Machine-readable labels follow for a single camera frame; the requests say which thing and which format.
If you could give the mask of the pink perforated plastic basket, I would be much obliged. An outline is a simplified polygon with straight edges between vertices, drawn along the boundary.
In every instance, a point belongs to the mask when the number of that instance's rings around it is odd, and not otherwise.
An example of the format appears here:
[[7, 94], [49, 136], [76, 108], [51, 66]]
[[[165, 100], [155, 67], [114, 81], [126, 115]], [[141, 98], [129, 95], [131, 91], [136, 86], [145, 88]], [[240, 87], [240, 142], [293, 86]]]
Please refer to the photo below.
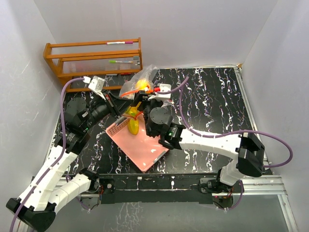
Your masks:
[[124, 154], [145, 173], [169, 150], [159, 144], [158, 137], [146, 135], [143, 115], [137, 118], [139, 132], [133, 135], [128, 129], [128, 118], [121, 118], [111, 124], [107, 129], [107, 135], [124, 152]]

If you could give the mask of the yellow banana bunch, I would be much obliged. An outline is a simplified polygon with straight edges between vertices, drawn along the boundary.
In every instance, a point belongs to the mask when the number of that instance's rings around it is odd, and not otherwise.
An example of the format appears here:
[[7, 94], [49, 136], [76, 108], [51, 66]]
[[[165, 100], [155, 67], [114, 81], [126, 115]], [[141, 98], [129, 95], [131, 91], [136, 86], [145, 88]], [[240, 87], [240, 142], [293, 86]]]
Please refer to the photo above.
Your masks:
[[134, 120], [137, 120], [138, 116], [142, 114], [142, 111], [138, 110], [139, 106], [140, 106], [141, 102], [139, 102], [137, 104], [137, 106], [131, 106], [129, 107], [125, 113], [124, 116], [125, 117], [129, 117], [132, 118]]

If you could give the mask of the clear orange-zip bag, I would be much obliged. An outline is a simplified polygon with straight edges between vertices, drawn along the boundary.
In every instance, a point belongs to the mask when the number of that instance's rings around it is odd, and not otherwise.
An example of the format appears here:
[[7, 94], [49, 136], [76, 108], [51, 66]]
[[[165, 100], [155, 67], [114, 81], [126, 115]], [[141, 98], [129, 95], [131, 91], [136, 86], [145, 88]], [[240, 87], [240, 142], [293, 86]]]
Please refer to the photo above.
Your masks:
[[167, 107], [167, 106], [173, 106], [174, 105], [174, 101], [172, 101], [171, 99], [168, 100], [164, 100], [163, 104], [161, 107]]

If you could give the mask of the yellow mango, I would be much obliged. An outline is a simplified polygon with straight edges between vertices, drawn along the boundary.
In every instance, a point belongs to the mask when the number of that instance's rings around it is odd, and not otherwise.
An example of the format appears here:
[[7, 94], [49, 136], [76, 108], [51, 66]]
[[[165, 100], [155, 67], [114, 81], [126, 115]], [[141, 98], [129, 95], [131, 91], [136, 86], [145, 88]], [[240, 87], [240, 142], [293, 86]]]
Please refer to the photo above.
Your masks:
[[148, 90], [151, 89], [151, 84], [147, 79], [140, 79], [135, 84], [135, 87], [136, 87], [137, 90], [148, 91]]

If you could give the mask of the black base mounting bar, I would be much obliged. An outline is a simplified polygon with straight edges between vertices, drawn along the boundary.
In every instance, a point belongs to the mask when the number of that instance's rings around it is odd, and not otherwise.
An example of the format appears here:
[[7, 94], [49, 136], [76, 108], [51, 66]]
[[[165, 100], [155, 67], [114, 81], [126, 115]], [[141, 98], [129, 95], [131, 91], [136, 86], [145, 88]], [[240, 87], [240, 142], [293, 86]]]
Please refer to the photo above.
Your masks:
[[214, 195], [240, 193], [239, 181], [222, 184], [216, 174], [102, 174], [102, 204], [200, 203], [212, 204]]

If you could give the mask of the yellow lemon slice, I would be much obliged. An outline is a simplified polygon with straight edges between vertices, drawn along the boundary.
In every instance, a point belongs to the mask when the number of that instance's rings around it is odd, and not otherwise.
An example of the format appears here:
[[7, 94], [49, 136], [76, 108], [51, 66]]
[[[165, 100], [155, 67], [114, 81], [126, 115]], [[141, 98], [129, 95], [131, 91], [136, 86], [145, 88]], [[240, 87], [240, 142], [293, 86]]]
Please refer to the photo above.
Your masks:
[[128, 130], [131, 134], [137, 135], [139, 133], [139, 121], [137, 119], [130, 119], [128, 122]]

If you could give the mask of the pink cap marker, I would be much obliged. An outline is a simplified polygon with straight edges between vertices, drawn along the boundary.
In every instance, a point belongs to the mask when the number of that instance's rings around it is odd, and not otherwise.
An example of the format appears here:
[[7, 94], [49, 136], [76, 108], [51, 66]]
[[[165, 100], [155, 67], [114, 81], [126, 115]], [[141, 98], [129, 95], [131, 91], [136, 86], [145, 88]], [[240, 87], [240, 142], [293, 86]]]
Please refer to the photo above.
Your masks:
[[112, 45], [112, 44], [133, 44], [133, 41], [117, 41], [117, 42], [106, 42], [106, 45]]

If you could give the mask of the green cap marker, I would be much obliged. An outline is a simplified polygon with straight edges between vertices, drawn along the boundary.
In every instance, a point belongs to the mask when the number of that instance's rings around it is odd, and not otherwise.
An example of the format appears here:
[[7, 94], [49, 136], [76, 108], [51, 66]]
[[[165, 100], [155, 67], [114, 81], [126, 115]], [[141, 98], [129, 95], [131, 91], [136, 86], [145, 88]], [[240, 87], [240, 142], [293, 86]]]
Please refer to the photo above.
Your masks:
[[133, 64], [133, 61], [129, 61], [129, 60], [109, 60], [109, 63], [129, 63], [129, 64]]

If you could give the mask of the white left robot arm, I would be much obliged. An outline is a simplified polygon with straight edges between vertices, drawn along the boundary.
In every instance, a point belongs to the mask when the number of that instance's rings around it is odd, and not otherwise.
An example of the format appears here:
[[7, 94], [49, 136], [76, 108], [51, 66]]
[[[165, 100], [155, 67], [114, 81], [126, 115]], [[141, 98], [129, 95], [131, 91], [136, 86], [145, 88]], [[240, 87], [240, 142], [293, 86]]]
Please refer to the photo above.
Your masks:
[[85, 191], [96, 192], [100, 186], [98, 174], [88, 168], [82, 169], [63, 187], [55, 189], [55, 186], [89, 141], [89, 130], [107, 116], [119, 118], [131, 104], [132, 100], [107, 91], [99, 93], [91, 104], [74, 98], [61, 106], [62, 131], [48, 158], [26, 190], [6, 204], [14, 219], [37, 232], [44, 232], [67, 203]]

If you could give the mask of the wooden shelf rack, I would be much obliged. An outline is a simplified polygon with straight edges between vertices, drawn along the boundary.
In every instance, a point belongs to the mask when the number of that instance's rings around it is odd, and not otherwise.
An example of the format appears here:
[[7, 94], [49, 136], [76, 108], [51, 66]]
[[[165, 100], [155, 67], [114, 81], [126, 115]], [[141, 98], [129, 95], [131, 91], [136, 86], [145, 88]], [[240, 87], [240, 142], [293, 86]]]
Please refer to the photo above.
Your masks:
[[[106, 42], [133, 41], [133, 44], [112, 44]], [[109, 60], [133, 61], [140, 57], [140, 66], [129, 63], [109, 63]], [[141, 38], [107, 40], [77, 43], [47, 43], [43, 58], [58, 81], [64, 86], [78, 76], [138, 73], [143, 69]]]

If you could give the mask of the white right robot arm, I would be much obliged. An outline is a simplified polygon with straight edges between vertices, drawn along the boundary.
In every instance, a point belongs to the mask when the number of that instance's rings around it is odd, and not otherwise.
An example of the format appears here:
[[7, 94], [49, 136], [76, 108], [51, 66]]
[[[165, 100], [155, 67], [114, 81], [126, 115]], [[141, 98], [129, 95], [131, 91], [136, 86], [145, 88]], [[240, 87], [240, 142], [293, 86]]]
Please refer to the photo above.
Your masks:
[[195, 149], [223, 155], [231, 161], [222, 167], [215, 179], [201, 181], [203, 193], [229, 192], [244, 177], [260, 177], [263, 172], [265, 147], [252, 132], [221, 134], [187, 129], [174, 123], [171, 114], [163, 107], [163, 100], [155, 93], [138, 91], [132, 103], [143, 112], [146, 134], [158, 137], [158, 142], [169, 150]]

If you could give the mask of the grey binder clip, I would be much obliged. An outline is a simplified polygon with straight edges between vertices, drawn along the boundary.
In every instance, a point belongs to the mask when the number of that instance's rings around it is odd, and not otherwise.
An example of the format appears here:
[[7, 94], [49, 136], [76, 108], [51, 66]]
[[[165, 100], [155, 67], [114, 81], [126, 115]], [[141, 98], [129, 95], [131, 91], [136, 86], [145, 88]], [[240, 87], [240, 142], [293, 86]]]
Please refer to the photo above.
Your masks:
[[140, 66], [140, 57], [139, 56], [134, 56], [133, 57], [133, 64], [135, 66]]

